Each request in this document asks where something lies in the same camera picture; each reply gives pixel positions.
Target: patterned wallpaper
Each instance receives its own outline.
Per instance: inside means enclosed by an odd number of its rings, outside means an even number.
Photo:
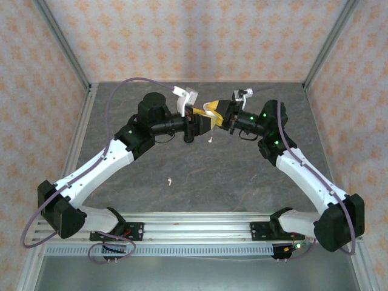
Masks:
[[[59,178],[84,89],[31,0],[0,1],[0,277],[15,290],[36,187]]]
[[[90,82],[300,82],[345,2],[48,0]]]
[[[388,5],[360,1],[309,93],[335,182],[366,203],[366,235],[388,290]]]

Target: floral wallpaper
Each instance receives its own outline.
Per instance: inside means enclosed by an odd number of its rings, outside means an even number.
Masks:
[[[388,290],[388,5],[360,1],[309,92],[335,182],[366,203],[374,270]]]
[[[345,2],[48,0],[90,82],[302,82]]]
[[[0,1],[0,277],[16,290],[36,187],[56,181],[84,89],[31,0]]]

